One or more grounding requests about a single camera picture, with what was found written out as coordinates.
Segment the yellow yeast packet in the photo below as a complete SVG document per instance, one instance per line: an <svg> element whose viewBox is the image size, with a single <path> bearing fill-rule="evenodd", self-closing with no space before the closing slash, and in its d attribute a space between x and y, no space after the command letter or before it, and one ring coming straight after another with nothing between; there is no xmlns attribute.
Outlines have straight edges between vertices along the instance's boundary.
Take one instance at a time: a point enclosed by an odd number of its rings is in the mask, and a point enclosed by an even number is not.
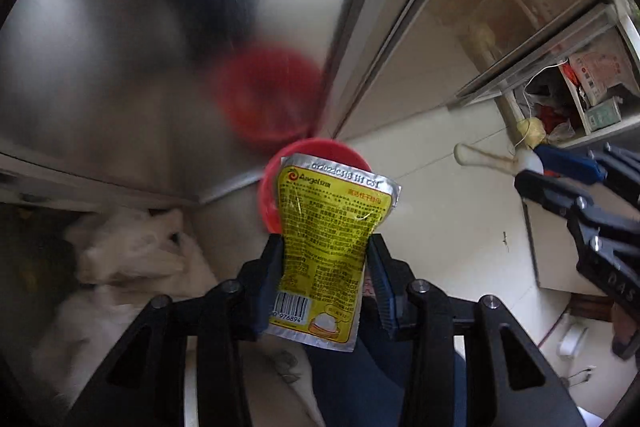
<svg viewBox="0 0 640 427"><path fill-rule="evenodd" d="M329 191L311 199L284 242L284 268L268 332L322 349L355 349L366 246L397 206L401 186L370 171L341 164L311 165L332 176Z"/></svg>

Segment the red plastic trash bin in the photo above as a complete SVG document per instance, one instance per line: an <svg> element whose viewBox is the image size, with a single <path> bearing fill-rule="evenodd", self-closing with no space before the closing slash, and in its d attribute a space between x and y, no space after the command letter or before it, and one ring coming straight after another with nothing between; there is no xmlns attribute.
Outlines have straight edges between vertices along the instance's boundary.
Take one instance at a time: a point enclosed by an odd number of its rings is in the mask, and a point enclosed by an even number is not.
<svg viewBox="0 0 640 427"><path fill-rule="evenodd" d="M258 209L269 233L288 234L294 225L290 211L300 218L311 199L329 191L334 178L311 169L320 164L341 164L344 173L371 170L356 150L335 140L309 138L281 148L268 162L258 187Z"/></svg>

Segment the blue trouser legs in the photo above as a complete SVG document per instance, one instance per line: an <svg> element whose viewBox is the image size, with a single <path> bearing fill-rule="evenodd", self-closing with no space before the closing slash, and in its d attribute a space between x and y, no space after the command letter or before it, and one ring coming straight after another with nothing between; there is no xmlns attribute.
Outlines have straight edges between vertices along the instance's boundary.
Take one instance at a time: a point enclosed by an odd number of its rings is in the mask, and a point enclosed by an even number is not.
<svg viewBox="0 0 640 427"><path fill-rule="evenodd" d="M307 346L312 390L328 426L396 426L411 361L410 343L390 340L372 297L361 300L352 352Z"/></svg>

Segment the white woven sack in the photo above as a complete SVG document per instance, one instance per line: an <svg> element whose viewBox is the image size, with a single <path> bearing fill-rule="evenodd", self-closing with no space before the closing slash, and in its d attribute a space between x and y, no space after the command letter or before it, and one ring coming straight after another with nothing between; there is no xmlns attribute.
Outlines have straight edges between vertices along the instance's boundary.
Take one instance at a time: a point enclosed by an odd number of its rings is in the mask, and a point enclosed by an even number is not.
<svg viewBox="0 0 640 427"><path fill-rule="evenodd" d="M179 209L93 213L70 225L64 239L73 246L80 288L56 308L32 351L32 368L69 409L153 297L201 297L218 281Z"/></svg>

